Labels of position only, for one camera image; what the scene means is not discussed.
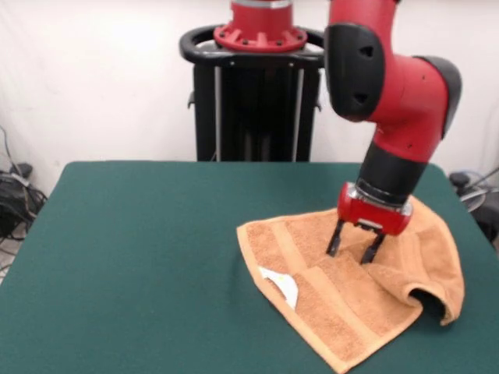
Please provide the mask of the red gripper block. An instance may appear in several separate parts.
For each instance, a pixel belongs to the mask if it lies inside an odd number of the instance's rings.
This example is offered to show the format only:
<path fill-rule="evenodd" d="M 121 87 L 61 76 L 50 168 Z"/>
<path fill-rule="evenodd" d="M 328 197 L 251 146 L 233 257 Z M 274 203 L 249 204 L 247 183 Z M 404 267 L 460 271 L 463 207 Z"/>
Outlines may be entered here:
<path fill-rule="evenodd" d="M 407 201 L 402 206 L 385 206 L 362 194 L 354 183 L 346 182 L 338 197 L 338 222 L 327 247 L 329 256 L 336 256 L 341 244 L 341 232 L 345 223 L 377 232 L 376 238 L 366 249 L 361 264 L 371 263 L 386 235 L 400 235 L 408 226 L 413 205 Z"/>

